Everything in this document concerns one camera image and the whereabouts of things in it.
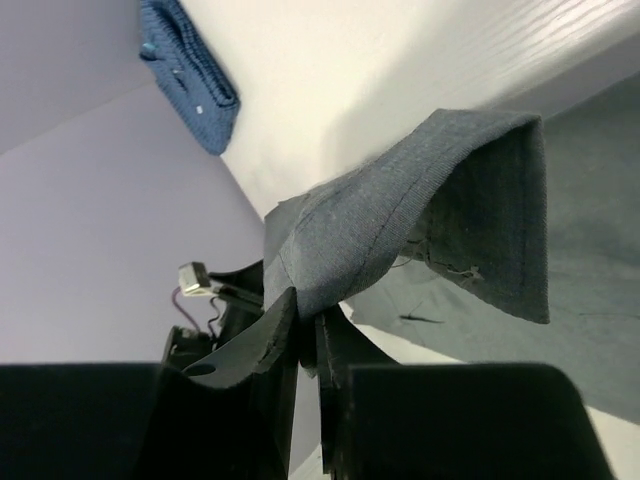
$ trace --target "black plastic part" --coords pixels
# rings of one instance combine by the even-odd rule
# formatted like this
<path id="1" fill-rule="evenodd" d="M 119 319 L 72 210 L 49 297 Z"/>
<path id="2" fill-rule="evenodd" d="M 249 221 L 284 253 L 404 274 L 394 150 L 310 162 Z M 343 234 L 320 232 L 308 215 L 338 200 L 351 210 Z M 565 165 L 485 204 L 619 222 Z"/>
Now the black plastic part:
<path id="1" fill-rule="evenodd" d="M 335 477 L 613 478 L 580 395 L 544 365 L 352 367 Z"/>
<path id="2" fill-rule="evenodd" d="M 209 278 L 222 284 L 218 296 L 227 304 L 220 320 L 222 330 L 217 341 L 220 347 L 253 325 L 262 316 L 264 303 L 262 261 L 236 272 L 212 272 L 209 273 Z"/>
<path id="3" fill-rule="evenodd" d="M 350 367 L 397 365 L 365 337 L 335 305 L 315 318 L 317 374 L 320 390 L 322 463 L 325 473 L 334 468 L 337 429 L 343 415 Z"/>
<path id="4" fill-rule="evenodd" d="M 206 333 L 173 327 L 169 332 L 162 363 L 182 370 L 211 353 L 213 342 Z"/>
<path id="5" fill-rule="evenodd" d="M 0 367 L 0 478 L 285 480 L 296 297 L 189 376 L 166 365 Z"/>

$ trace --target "fabric fold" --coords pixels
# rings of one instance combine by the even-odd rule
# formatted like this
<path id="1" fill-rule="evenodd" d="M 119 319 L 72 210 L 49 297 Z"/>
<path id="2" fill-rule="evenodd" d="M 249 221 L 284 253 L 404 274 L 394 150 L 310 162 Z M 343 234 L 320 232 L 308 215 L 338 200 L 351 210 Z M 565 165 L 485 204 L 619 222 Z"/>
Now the fabric fold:
<path id="1" fill-rule="evenodd" d="M 373 285 L 399 255 L 495 307 L 548 323 L 538 116 L 438 110 L 385 154 L 266 218 L 265 307 L 302 318 Z"/>
<path id="2" fill-rule="evenodd" d="M 213 155 L 226 149 L 240 101 L 178 0 L 141 0 L 140 58 L 191 133 Z"/>

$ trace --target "gray fabric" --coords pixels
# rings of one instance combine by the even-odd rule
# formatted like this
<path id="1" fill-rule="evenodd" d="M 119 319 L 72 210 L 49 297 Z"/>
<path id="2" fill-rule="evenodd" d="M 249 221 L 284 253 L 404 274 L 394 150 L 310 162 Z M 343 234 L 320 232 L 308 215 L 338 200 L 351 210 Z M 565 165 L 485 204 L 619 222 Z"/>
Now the gray fabric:
<path id="1" fill-rule="evenodd" d="M 265 306 L 294 286 L 310 317 L 373 285 L 419 235 L 434 270 L 546 323 L 545 209 L 537 116 L 439 110 L 381 157 L 267 216 Z"/>
<path id="2" fill-rule="evenodd" d="M 353 320 L 465 361 L 555 365 L 587 404 L 640 423 L 640 74 L 545 121 L 545 140 L 549 325 L 516 322 L 420 262 L 349 300 Z M 400 318 L 412 310 L 442 323 Z"/>

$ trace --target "wire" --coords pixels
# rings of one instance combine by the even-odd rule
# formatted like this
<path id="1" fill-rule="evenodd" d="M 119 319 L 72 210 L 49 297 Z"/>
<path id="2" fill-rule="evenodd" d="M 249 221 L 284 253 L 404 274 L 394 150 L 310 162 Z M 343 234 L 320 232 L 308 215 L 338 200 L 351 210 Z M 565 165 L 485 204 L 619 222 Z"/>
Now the wire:
<path id="1" fill-rule="evenodd" d="M 215 339 L 217 339 L 217 338 L 218 338 L 218 336 L 217 336 L 217 335 L 216 335 L 216 333 L 213 331 L 213 325 L 212 325 L 212 323 L 213 323 L 213 322 L 215 322 L 216 320 L 220 319 L 220 315 L 221 315 L 221 313 L 220 313 L 220 309 L 219 309 L 219 308 L 218 308 L 218 306 L 216 305 L 216 300 L 217 300 L 217 299 L 218 299 L 218 297 L 215 297 L 215 296 L 214 296 L 214 297 L 211 297 L 211 298 L 209 299 L 209 305 L 211 305 L 211 307 L 216 311 L 216 316 L 215 316 L 215 317 L 213 317 L 212 319 L 210 319 L 210 320 L 207 322 L 207 328 L 209 329 L 209 333 L 211 334 L 211 338 L 213 338 L 213 339 L 214 339 L 214 341 L 215 341 Z"/>
<path id="2" fill-rule="evenodd" d="M 200 329 L 198 322 L 196 322 L 194 318 L 189 314 L 189 312 L 187 312 L 184 308 L 182 308 L 182 306 L 178 303 L 179 293 L 180 293 L 180 287 L 176 287 L 173 293 L 171 293 L 171 303 L 173 303 L 173 306 L 176 308 L 176 310 L 178 310 L 182 315 L 184 315 L 184 318 L 186 318 L 189 321 L 189 323 L 193 325 L 193 328 L 195 328 L 198 331 L 198 333 L 202 333 L 202 330 Z"/>

